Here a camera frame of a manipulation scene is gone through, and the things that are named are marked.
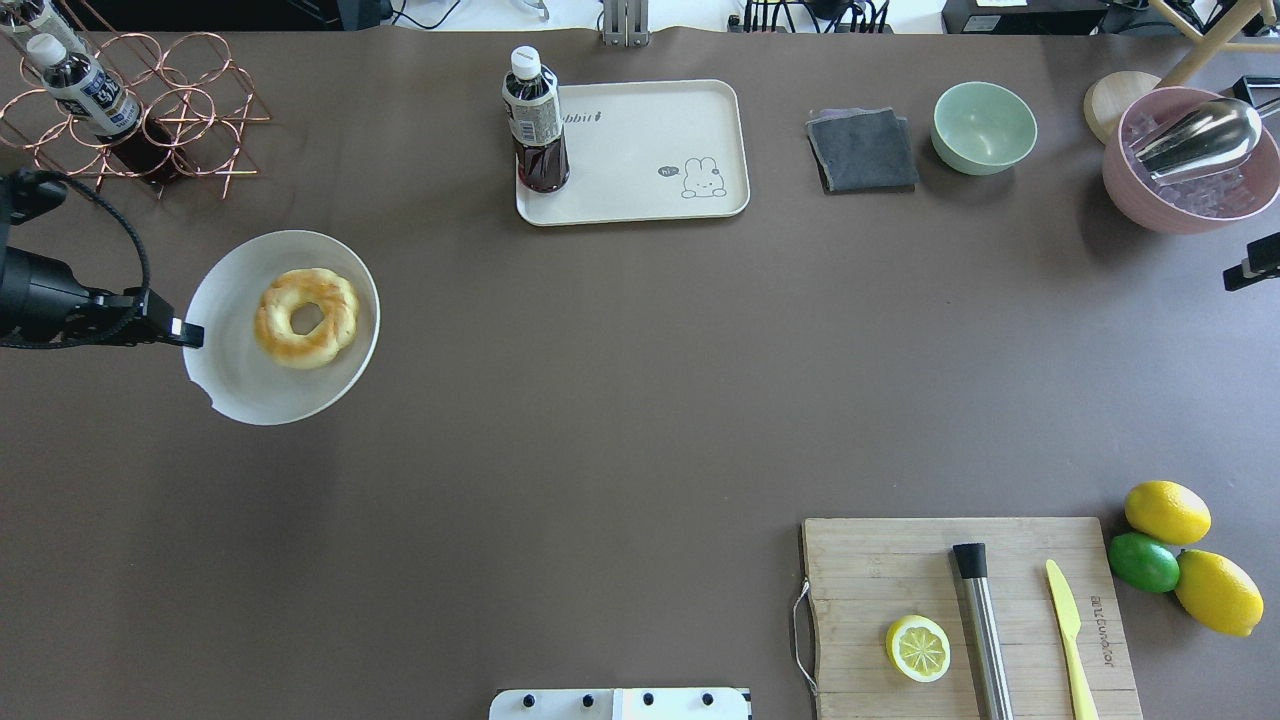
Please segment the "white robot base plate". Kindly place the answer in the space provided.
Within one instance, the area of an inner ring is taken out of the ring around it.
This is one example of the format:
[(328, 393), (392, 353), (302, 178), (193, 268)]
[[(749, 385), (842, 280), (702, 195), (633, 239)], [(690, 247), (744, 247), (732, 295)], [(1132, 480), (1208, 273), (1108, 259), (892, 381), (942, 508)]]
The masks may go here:
[(508, 689), (489, 719), (751, 719), (750, 691), (733, 687)]

